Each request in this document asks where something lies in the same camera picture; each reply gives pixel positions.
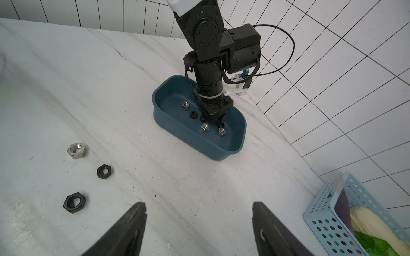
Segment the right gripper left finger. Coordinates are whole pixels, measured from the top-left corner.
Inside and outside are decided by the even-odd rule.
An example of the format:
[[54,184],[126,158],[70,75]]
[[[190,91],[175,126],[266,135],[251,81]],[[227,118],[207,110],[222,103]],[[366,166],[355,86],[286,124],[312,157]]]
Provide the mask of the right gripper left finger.
[[134,204],[92,247],[85,256],[138,256],[147,222],[146,204]]

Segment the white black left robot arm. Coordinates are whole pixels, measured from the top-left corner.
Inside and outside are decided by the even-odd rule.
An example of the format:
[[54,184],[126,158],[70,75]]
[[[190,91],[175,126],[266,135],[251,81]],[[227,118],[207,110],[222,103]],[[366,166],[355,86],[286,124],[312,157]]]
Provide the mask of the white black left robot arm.
[[224,24],[217,1],[168,1],[192,52],[184,57],[186,72],[194,72],[195,98],[204,118],[218,124],[233,106],[223,95],[220,42]]

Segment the dark teal storage box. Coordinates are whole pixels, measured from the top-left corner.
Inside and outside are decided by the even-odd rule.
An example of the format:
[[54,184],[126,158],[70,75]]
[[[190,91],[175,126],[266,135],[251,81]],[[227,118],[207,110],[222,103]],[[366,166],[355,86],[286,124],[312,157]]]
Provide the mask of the dark teal storage box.
[[[182,110],[183,101],[190,104],[188,111]],[[185,76],[174,75],[165,80],[153,92],[152,102],[154,120],[161,128],[210,159],[221,161],[242,150],[247,128],[243,114],[230,108],[222,119],[226,131],[223,137],[218,136],[218,126],[210,121],[209,132],[201,132],[201,110]],[[190,118],[191,111],[198,113],[197,119]]]

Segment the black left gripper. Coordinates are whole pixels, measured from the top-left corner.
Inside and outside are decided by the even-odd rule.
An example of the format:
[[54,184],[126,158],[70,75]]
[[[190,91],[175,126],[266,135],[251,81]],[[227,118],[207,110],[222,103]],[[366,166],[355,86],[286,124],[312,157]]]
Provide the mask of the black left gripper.
[[199,95],[197,88],[193,89],[195,99],[199,104],[202,116],[212,123],[220,123],[223,117],[233,107],[233,100],[229,96],[218,96],[213,99],[205,99]]

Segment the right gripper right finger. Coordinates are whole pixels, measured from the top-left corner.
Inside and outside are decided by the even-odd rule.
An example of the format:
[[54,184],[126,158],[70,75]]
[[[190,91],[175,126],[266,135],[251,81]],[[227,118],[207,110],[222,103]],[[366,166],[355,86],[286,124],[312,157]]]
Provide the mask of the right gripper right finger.
[[263,202],[253,203],[253,230],[260,256],[311,256]]

